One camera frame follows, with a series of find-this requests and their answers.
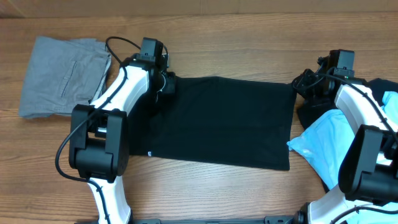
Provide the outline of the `black t-shirt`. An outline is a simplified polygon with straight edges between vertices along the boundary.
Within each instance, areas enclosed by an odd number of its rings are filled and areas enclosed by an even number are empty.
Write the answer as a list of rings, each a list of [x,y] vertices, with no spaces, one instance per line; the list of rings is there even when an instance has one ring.
[[[295,99],[285,83],[178,78],[173,94],[144,95],[134,105],[130,153],[289,170]]]

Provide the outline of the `black garment under pile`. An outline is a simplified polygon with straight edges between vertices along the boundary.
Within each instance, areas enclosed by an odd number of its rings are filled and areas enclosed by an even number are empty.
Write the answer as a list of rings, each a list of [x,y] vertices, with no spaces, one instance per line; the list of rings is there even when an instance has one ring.
[[[381,78],[376,78],[368,82],[368,87],[372,90],[373,97],[380,107],[387,105],[387,100],[383,100],[385,92],[397,92],[396,82]],[[297,110],[297,114],[301,125],[304,129],[307,129],[318,118],[330,110],[337,110],[337,107],[332,102],[323,103],[317,106],[310,106],[310,103],[306,103]]]

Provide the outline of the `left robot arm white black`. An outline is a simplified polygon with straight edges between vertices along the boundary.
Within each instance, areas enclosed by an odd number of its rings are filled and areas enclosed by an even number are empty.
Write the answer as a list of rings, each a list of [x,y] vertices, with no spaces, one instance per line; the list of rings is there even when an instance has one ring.
[[[119,61],[119,74],[111,86],[89,105],[72,111],[70,167],[76,180],[90,187],[99,213],[97,223],[132,223],[122,175],[130,150],[128,115],[136,103],[154,106],[159,96],[172,94],[173,74],[167,72],[169,53],[157,39],[143,38],[139,52]]]

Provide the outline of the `folded grey shorts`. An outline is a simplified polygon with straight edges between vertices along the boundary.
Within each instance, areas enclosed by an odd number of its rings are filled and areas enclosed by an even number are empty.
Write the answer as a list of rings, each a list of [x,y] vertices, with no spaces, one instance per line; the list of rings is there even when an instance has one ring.
[[[96,39],[57,40],[38,36],[21,91],[19,116],[69,116],[105,90],[111,54]]]

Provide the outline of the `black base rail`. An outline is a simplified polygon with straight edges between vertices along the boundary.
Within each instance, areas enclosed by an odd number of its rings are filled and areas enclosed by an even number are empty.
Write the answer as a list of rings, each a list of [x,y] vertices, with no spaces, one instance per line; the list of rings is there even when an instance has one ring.
[[[264,218],[243,219],[212,219],[212,220],[160,220],[136,219],[129,220],[127,224],[289,224],[294,222],[291,215],[266,216]]]

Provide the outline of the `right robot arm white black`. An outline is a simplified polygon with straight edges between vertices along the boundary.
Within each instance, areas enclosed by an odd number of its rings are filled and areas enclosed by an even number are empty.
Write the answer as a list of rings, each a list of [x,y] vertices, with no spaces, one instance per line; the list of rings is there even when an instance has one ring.
[[[375,97],[354,75],[354,52],[331,50],[293,80],[304,132],[288,142],[321,178],[326,194],[292,223],[397,222],[397,93]]]

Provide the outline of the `light blue garment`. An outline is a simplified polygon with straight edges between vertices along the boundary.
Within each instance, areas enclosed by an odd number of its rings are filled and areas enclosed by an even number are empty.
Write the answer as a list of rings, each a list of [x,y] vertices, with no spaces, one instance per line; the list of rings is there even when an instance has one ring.
[[[385,91],[381,108],[397,124],[397,92]],[[354,139],[354,133],[343,112],[329,110],[320,116],[299,137],[287,143],[289,150],[303,156],[326,184],[327,191],[338,184],[338,172]],[[397,224],[397,214],[387,215],[367,210],[346,220],[347,223]]]

